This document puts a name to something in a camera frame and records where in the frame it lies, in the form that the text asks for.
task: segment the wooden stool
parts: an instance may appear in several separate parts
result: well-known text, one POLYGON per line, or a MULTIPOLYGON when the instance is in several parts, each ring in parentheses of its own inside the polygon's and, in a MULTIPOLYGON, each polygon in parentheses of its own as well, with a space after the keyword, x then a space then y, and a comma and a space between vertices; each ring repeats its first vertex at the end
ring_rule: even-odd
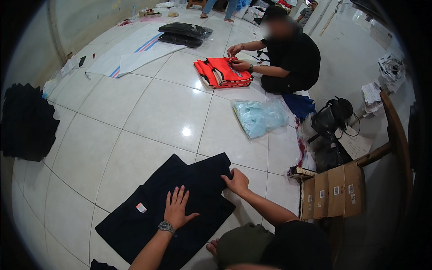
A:
POLYGON ((202 2, 196 2, 194 0, 189 0, 189 2, 187 3, 187 9, 190 8, 192 5, 199 5, 201 6, 201 10, 204 9, 204 6, 206 5, 207 0, 202 0, 202 2))

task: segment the stack of red clothing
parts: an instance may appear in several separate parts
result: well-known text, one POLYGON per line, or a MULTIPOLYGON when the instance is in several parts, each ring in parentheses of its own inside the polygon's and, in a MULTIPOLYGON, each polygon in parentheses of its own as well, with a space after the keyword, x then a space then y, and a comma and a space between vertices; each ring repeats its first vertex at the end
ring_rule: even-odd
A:
POLYGON ((202 81, 211 88, 249 86, 253 76, 247 71, 237 71, 231 66, 230 58, 207 58, 194 62, 202 81))

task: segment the light blue fabric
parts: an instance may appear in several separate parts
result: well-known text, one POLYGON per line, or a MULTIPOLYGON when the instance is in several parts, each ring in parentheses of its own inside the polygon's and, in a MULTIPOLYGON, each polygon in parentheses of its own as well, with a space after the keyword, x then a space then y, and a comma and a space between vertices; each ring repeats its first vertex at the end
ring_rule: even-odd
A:
MULTIPOLYGON (((209 1, 207 1, 206 5, 203 8, 203 13, 209 14, 210 11, 212 10, 212 7, 216 3, 216 1, 217 0, 209 0, 209 1)), ((238 0, 229 0, 228 9, 226 10, 225 19, 231 19, 232 14, 234 13, 235 9, 237 8, 237 1, 238 0)))
POLYGON ((288 125, 289 109, 283 99, 267 102, 233 101, 232 107, 250 139, 288 125))
POLYGON ((238 0, 236 11, 240 11, 245 6, 249 6, 251 4, 251 0, 238 0))

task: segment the black pants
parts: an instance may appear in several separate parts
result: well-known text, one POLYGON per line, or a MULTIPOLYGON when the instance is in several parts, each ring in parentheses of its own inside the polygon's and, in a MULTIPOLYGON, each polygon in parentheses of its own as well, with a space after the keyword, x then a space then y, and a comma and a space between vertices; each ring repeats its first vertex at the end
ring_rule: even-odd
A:
POLYGON ((308 90, 304 83, 301 83, 297 78, 288 74, 288 76, 279 78, 268 75, 261 77, 261 86, 270 94, 281 95, 286 93, 294 93, 296 91, 308 90))

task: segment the clothing label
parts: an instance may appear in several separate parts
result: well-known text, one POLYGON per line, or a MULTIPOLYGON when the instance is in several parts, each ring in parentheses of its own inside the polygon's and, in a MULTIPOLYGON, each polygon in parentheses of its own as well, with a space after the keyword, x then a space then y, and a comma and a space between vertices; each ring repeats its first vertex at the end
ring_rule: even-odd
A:
POLYGON ((143 206, 142 203, 137 204, 137 206, 135 206, 135 207, 136 207, 136 208, 138 209, 138 211, 140 211, 141 213, 144 213, 144 212, 147 211, 147 208, 145 208, 145 207, 143 206))

